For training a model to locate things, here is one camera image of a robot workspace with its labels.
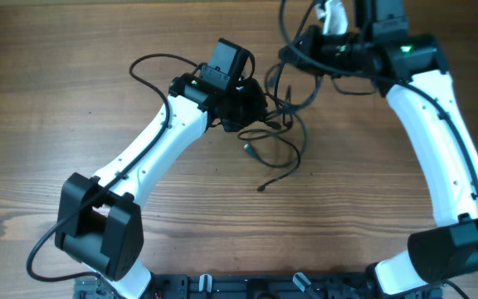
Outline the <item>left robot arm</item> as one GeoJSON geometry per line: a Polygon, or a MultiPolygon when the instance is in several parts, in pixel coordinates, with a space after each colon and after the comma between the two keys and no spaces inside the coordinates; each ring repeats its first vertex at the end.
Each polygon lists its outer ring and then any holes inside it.
{"type": "Polygon", "coordinates": [[[115,160],[63,184],[55,245],[116,297],[141,298],[153,279],[139,260],[141,213],[178,156],[213,124],[237,132],[265,118],[261,87],[241,75],[254,61],[247,49],[219,39],[209,62],[172,80],[159,113],[115,160]]]}

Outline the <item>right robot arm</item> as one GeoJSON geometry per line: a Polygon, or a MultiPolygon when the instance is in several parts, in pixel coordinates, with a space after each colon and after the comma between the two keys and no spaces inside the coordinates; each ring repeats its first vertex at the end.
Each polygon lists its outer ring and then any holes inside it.
{"type": "Polygon", "coordinates": [[[368,295],[398,298],[478,271],[478,154],[437,39],[411,35],[400,1],[357,1],[356,31],[340,1],[314,1],[319,24],[287,37],[280,59],[313,76],[370,80],[412,143],[436,227],[368,270],[368,295]]]}

